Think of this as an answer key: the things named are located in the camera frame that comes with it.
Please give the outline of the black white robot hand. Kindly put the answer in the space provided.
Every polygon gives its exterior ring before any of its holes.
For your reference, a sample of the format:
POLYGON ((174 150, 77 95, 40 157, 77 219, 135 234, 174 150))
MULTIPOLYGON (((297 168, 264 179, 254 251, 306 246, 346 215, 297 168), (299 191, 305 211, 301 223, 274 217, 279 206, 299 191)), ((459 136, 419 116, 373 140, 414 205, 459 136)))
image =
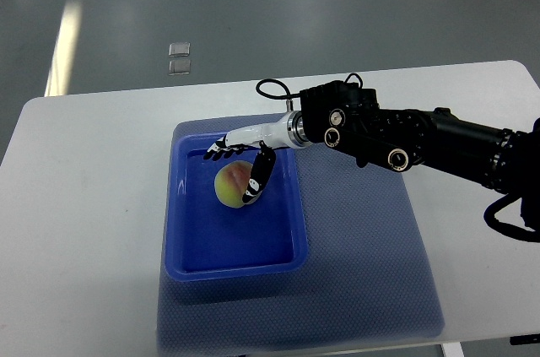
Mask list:
POLYGON ((242 198, 247 205, 255 202, 266 188, 277 159, 276 152, 279 149, 302 149, 309 145, 309 141, 303 135, 301 113, 289 111, 277 122, 229 131, 208 148, 203 158, 214 161, 225 160, 234 154, 242 154, 248 149, 257 150, 256 157, 251 162, 248 188, 242 198))

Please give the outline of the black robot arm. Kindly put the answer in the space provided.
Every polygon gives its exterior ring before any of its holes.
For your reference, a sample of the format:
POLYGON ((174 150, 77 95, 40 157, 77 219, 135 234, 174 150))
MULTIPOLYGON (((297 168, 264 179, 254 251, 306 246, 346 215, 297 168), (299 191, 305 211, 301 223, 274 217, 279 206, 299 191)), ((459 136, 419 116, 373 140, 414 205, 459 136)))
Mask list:
POLYGON ((395 172, 425 165, 501 193, 483 218, 511 239, 539 241, 539 126, 498 129, 454 116, 450 109, 382 109, 374 89, 351 73, 284 100, 300 99, 300 137, 352 156, 358 167, 395 172))

